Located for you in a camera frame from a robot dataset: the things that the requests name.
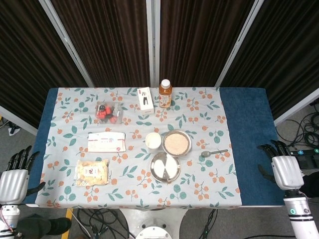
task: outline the floral tablecloth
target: floral tablecloth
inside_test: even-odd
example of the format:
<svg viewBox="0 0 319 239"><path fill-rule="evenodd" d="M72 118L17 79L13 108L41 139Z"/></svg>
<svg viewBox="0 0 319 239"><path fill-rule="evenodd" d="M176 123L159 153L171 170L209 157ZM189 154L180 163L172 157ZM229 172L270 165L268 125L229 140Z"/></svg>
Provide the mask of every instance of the floral tablecloth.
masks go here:
<svg viewBox="0 0 319 239"><path fill-rule="evenodd" d="M155 113L140 113L137 88L59 88L48 134L41 181L41 207L155 209L241 206L227 118L217 88L173 88L170 108L158 107L158 88L151 88ZM123 103L121 124L99 123L97 101ZM181 173L171 183L156 181L150 161L156 153L145 146L150 132L164 135L180 129L192 139L191 151L180 157ZM87 152L88 134L124 132L126 152ZM203 158L204 150L228 149ZM108 159L109 184L75 186L78 160Z"/></svg>

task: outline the plastic bottle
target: plastic bottle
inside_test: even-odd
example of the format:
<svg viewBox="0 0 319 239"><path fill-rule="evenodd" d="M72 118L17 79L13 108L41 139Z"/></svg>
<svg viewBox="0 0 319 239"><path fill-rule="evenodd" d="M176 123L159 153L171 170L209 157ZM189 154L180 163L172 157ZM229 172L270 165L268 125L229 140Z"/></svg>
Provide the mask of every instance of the plastic bottle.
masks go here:
<svg viewBox="0 0 319 239"><path fill-rule="evenodd" d="M161 81L159 85L159 107L168 108L171 103L172 86L168 79Z"/></svg>

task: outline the metal spoon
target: metal spoon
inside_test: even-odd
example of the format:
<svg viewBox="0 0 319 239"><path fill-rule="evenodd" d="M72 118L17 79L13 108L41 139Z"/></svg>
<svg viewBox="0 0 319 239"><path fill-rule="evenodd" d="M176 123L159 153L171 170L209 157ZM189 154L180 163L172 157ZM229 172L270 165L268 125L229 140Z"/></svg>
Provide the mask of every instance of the metal spoon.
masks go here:
<svg viewBox="0 0 319 239"><path fill-rule="evenodd" d="M204 151L204 152L202 152L200 155L201 155L202 157L207 158L207 157L211 156L212 154L224 153L224 152L227 152L227 151L228 151L228 149L224 149L224 150L220 150L220 151L215 151L215 152Z"/></svg>

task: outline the brown curtain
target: brown curtain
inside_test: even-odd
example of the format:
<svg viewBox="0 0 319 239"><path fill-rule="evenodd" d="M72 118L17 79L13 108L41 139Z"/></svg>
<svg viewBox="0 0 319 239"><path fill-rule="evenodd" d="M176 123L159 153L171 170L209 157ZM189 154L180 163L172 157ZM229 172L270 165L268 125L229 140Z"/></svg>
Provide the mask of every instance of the brown curtain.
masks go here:
<svg viewBox="0 0 319 239"><path fill-rule="evenodd" d="M87 87L37 0L0 1L0 105L38 127L53 87Z"/></svg>
<svg viewBox="0 0 319 239"><path fill-rule="evenodd" d="M319 1L265 1L224 87L266 88L274 118L319 87Z"/></svg>
<svg viewBox="0 0 319 239"><path fill-rule="evenodd" d="M160 79L214 86L253 0L161 0Z"/></svg>
<svg viewBox="0 0 319 239"><path fill-rule="evenodd" d="M149 86L145 0L52 0L96 87Z"/></svg>

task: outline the robotic arm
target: robotic arm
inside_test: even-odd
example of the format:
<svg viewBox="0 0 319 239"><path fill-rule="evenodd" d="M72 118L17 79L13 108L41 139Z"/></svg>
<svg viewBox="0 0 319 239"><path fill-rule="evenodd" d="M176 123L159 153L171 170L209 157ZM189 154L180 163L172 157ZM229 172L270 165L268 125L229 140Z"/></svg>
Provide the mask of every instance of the robotic arm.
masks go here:
<svg viewBox="0 0 319 239"><path fill-rule="evenodd" d="M290 156L288 147L281 141L271 142L276 146L260 145L270 157L277 185L285 191L284 202L288 210L290 222L293 226L297 239L319 239L314 218L310 212L307 198L299 192L304 184L298 162Z"/></svg>
<svg viewBox="0 0 319 239"><path fill-rule="evenodd" d="M27 189L29 173L32 163L39 152L34 153L28 159L31 146L21 150L11 157L7 169L2 173L0 179L0 238L13 239L22 235L15 232L20 215L18 205L23 202L26 196L38 192L45 183L38 187Z"/></svg>

